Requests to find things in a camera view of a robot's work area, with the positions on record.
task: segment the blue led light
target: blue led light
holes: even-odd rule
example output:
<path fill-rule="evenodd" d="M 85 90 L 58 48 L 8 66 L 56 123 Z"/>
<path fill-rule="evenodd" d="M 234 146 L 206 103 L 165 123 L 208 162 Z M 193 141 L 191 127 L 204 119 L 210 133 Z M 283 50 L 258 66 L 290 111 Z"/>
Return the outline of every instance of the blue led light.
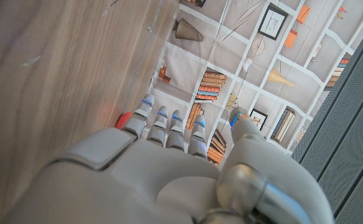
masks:
<path fill-rule="evenodd" d="M 180 121 L 180 122 L 183 122 L 181 118 L 177 118 L 176 116 L 174 116 L 173 118 Z"/>
<path fill-rule="evenodd" d="M 158 111 L 157 115 L 162 115 L 162 116 L 164 116 L 164 117 L 166 117 L 168 119 L 168 116 L 163 114 L 162 111 Z"/>
<path fill-rule="evenodd" d="M 205 128 L 205 122 L 204 121 L 201 121 L 201 122 L 195 121 L 194 123 L 201 126 L 202 128 Z"/>
<path fill-rule="evenodd" d="M 149 103 L 149 104 L 151 104 L 151 101 L 149 101 L 149 100 L 147 100 L 147 101 L 142 100 L 142 102 L 143 102 L 143 103 Z"/>
<path fill-rule="evenodd" d="M 238 115 L 240 115 L 240 114 L 242 114 L 242 113 L 238 113 L 238 114 L 234 117 L 233 121 L 232 121 L 232 122 L 230 122 L 230 126 L 231 126 L 231 127 L 233 127 L 233 126 L 234 126 L 234 123 L 237 121 L 237 117 L 238 117 Z"/>

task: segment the wall decoration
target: wall decoration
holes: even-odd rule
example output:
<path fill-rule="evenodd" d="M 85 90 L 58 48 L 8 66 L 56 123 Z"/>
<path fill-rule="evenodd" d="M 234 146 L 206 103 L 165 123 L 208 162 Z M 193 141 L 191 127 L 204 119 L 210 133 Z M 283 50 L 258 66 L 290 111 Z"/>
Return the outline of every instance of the wall decoration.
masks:
<path fill-rule="evenodd" d="M 344 10 L 344 8 L 343 8 L 343 7 L 340 7 L 340 8 L 339 8 L 339 12 L 347 13 L 347 12 L 346 12 L 346 10 Z"/>
<path fill-rule="evenodd" d="M 249 67 L 254 63 L 254 61 L 251 58 L 246 58 L 244 64 L 242 65 L 242 69 L 244 72 L 248 72 Z"/>
<path fill-rule="evenodd" d="M 339 15 L 339 13 L 336 13 L 335 17 L 338 19 L 343 19 L 343 17 L 341 15 Z"/>
<path fill-rule="evenodd" d="M 269 5 L 259 27 L 259 33 L 276 40 L 287 19 L 288 13 Z"/>
<path fill-rule="evenodd" d="M 235 108 L 238 106 L 237 97 L 233 94 L 230 94 L 229 100 L 227 101 L 226 107 L 229 108 Z"/>
<path fill-rule="evenodd" d="M 260 34 L 256 34 L 254 41 L 252 42 L 252 46 L 250 47 L 250 51 L 255 55 L 260 55 L 266 49 L 266 43 L 264 42 L 264 38 Z"/>
<path fill-rule="evenodd" d="M 299 15 L 296 18 L 296 20 L 300 23 L 303 24 L 307 18 L 308 13 L 310 12 L 310 8 L 306 5 L 303 5 L 300 9 Z"/>
<path fill-rule="evenodd" d="M 293 84 L 292 82 L 290 82 L 290 81 L 286 80 L 284 77 L 282 77 L 281 74 L 274 68 L 271 69 L 269 77 L 267 78 L 267 81 L 284 83 L 290 87 L 295 86 L 295 84 Z"/>
<path fill-rule="evenodd" d="M 319 50 L 321 49 L 321 46 L 322 46 L 322 43 L 319 43 L 319 45 L 318 45 L 318 47 L 317 47 L 316 51 L 314 52 L 313 57 L 311 58 L 311 62 L 315 62 L 315 60 L 316 60 L 316 56 L 317 56 L 317 54 L 318 54 Z"/>
<path fill-rule="evenodd" d="M 305 135 L 305 133 L 306 133 L 306 130 L 301 130 L 299 132 L 298 136 L 296 137 L 295 142 L 299 143 L 301 141 L 301 139 L 303 138 L 303 136 Z"/>
<path fill-rule="evenodd" d="M 204 36 L 183 18 L 178 22 L 175 21 L 173 30 L 176 31 L 176 38 L 178 39 L 194 40 L 198 42 L 204 40 Z"/>
<path fill-rule="evenodd" d="M 253 13 L 255 11 L 255 9 L 257 9 L 262 2 L 264 2 L 264 0 L 259 1 L 258 3 L 256 3 L 254 6 L 250 7 L 245 13 L 243 13 L 243 15 L 238 19 L 237 22 L 234 23 L 234 25 L 231 27 L 231 32 L 227 34 L 227 36 L 225 36 L 225 38 L 223 38 L 222 41 L 224 41 L 226 38 L 228 38 L 232 33 L 234 33 L 240 26 L 242 26 L 245 22 L 247 22 L 252 16 L 249 16 L 251 13 Z"/>
<path fill-rule="evenodd" d="M 289 31 L 288 37 L 285 40 L 284 45 L 289 48 L 292 48 L 293 43 L 295 43 L 297 36 L 298 36 L 298 33 L 296 31 L 294 31 L 294 30 Z"/>
<path fill-rule="evenodd" d="M 266 122 L 267 115 L 262 112 L 253 109 L 250 113 L 250 118 L 256 124 L 259 130 L 262 130 L 264 123 Z"/>

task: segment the vase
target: vase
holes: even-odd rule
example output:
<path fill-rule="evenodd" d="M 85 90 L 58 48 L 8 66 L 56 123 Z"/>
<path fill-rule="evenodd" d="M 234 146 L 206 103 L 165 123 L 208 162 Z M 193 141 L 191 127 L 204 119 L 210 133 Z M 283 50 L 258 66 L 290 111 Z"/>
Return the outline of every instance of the vase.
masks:
<path fill-rule="evenodd" d="M 204 39 L 204 36 L 183 18 L 175 22 L 173 30 L 176 31 L 176 38 L 178 39 L 198 42 L 202 42 Z"/>

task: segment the robotic hand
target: robotic hand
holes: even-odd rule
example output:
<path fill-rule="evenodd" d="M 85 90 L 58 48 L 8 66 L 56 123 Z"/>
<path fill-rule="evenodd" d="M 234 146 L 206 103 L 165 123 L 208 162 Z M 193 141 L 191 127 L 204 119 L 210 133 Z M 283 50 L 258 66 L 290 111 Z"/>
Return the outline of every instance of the robotic hand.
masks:
<path fill-rule="evenodd" d="M 145 96 L 122 130 L 76 143 L 47 165 L 4 223 L 334 223 L 312 176 L 261 135 L 236 108 L 234 147 L 219 171 L 206 161 L 204 117 L 188 153 L 180 111 L 157 114 L 141 139 L 154 97 Z"/>

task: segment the bookshelf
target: bookshelf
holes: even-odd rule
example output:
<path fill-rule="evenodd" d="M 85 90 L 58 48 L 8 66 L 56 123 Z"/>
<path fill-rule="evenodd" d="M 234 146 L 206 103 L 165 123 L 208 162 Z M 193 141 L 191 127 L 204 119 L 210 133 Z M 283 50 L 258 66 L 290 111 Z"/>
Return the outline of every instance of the bookshelf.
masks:
<path fill-rule="evenodd" d="M 172 28 L 169 28 L 168 40 L 162 52 L 167 53 L 165 59 L 168 65 L 167 75 L 172 78 L 172 81 L 170 84 L 158 86 L 156 84 L 158 81 L 154 79 L 154 82 L 150 84 L 149 92 L 157 91 L 155 104 L 167 105 L 169 101 L 163 98 L 181 104 L 186 111 L 184 120 L 186 122 L 204 72 L 210 70 L 220 72 L 227 76 L 227 80 L 218 99 L 213 103 L 201 104 L 205 110 L 205 141 L 210 143 L 209 138 L 212 137 L 214 130 L 222 128 L 221 134 L 225 140 L 232 142 L 230 127 L 227 124 L 232 108 L 226 108 L 229 95 L 232 93 L 237 96 L 239 106 L 249 113 L 255 108 L 268 115 L 262 132 L 269 143 L 290 155 L 297 145 L 293 141 L 300 129 L 313 120 L 326 98 L 328 92 L 323 90 L 334 69 L 345 53 L 354 53 L 358 42 L 362 39 L 363 11 L 352 12 L 358 20 L 357 30 L 345 34 L 343 30 L 339 32 L 333 29 L 331 24 L 334 22 L 334 15 L 339 7 L 348 0 L 268 0 L 251 10 L 251 18 L 235 32 L 231 32 L 235 28 L 233 27 L 235 22 L 252 6 L 260 2 L 259 0 L 253 0 L 248 6 L 248 1 L 221 0 L 220 6 L 207 2 L 204 8 L 191 6 L 188 2 L 180 2 L 180 10 L 175 18 L 178 20 L 185 18 L 204 35 L 204 41 L 189 42 L 176 39 Z M 266 47 L 262 54 L 254 55 L 250 49 L 257 38 L 255 30 L 259 28 L 270 3 L 288 12 L 289 16 L 277 40 L 259 37 L 264 39 Z M 289 30 L 296 27 L 296 17 L 303 4 L 311 8 L 310 13 L 304 24 L 300 24 L 297 28 L 298 37 L 293 47 L 286 49 L 283 43 Z M 320 44 L 321 48 L 315 61 L 311 62 Z M 251 58 L 252 64 L 245 72 L 242 66 L 246 58 Z M 154 78 L 158 77 L 159 65 L 160 63 Z M 267 81 L 271 69 L 278 70 L 280 65 L 282 71 L 279 72 L 293 82 L 295 87 Z M 277 142 L 269 137 L 286 107 L 295 111 L 296 117 L 283 141 Z M 191 131 L 186 129 L 184 136 L 185 141 L 188 142 Z M 231 146 L 232 143 L 227 143 L 227 148 Z"/>
<path fill-rule="evenodd" d="M 363 1 L 345 0 L 341 4 L 347 13 L 338 12 L 343 19 L 334 17 L 329 29 L 347 44 L 363 20 Z"/>

